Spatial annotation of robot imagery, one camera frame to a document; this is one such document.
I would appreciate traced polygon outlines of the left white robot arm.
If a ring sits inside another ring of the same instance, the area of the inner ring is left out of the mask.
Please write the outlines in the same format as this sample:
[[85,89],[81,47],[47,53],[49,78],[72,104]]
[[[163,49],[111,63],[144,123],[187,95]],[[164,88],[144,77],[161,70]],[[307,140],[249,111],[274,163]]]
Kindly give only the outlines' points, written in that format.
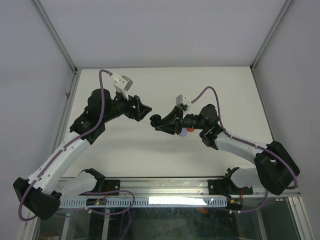
[[47,220],[52,217],[65,201],[90,192],[102,193],[105,176],[93,168],[63,183],[61,177],[73,162],[88,149],[105,131],[105,124],[122,115],[137,122],[152,111],[141,102],[139,96],[124,97],[116,93],[111,98],[106,89],[96,89],[87,100],[83,113],[74,121],[66,138],[55,152],[28,178],[17,178],[13,189],[19,200],[18,217],[26,222],[22,208],[26,207],[35,217]]

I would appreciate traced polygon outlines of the lilac charging case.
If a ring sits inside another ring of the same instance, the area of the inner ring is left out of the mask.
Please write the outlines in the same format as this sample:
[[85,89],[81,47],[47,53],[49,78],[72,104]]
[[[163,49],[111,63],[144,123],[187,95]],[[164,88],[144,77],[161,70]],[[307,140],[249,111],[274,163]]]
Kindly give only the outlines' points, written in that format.
[[185,137],[188,134],[188,130],[186,128],[183,128],[179,134],[180,137]]

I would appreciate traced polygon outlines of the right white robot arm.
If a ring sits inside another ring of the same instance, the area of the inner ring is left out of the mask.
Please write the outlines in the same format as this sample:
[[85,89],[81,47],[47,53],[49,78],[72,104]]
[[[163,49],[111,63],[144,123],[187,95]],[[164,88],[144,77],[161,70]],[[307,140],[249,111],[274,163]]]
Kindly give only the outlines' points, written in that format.
[[242,139],[226,131],[214,105],[204,106],[199,114],[185,114],[185,107],[175,106],[165,117],[150,117],[151,126],[159,132],[179,135],[183,130],[199,130],[205,146],[236,155],[254,166],[229,168],[223,187],[230,194],[242,188],[263,187],[274,195],[297,187],[300,169],[285,147],[278,141],[263,143]]

